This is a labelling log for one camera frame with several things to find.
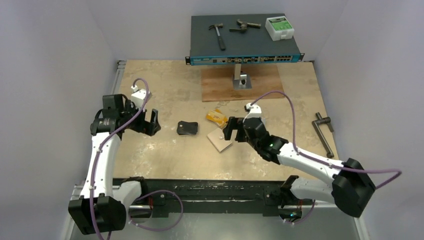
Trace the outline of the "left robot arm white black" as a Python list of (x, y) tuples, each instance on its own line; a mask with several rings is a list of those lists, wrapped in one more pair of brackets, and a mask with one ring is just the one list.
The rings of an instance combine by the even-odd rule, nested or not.
[(151, 93), (142, 89), (126, 97), (110, 94), (102, 97), (90, 125), (91, 157), (88, 173), (79, 194), (68, 204), (68, 212), (83, 235), (120, 231), (128, 221), (130, 205), (146, 203), (149, 191), (143, 177), (128, 177), (114, 187), (113, 173), (117, 151), (125, 130), (147, 136), (155, 135), (161, 126), (158, 111), (152, 109), (146, 120), (145, 104)]

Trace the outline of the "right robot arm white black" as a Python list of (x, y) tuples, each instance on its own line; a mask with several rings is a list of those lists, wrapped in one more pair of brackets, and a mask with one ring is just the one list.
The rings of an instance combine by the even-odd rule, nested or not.
[(315, 177), (315, 180), (296, 177), (283, 187), (280, 196), (288, 204), (298, 199), (318, 200), (334, 204), (343, 213), (358, 218), (377, 189), (357, 160), (341, 161), (295, 148), (287, 139), (270, 134), (259, 117), (230, 117), (222, 130), (224, 139), (230, 140), (233, 131), (236, 131), (235, 141), (248, 143), (265, 161)]

